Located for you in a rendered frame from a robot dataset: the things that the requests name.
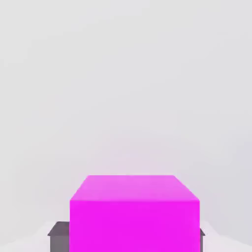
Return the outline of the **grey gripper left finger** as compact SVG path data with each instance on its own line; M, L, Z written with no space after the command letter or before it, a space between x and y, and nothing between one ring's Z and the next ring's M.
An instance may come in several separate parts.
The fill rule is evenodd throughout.
M46 222L35 233L0 246L0 252L69 252L69 222Z

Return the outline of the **small magenta cube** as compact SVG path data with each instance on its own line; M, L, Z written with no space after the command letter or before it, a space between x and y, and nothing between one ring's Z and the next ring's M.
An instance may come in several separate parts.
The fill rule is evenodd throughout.
M200 201L172 175L90 175L69 222L69 252L200 252Z

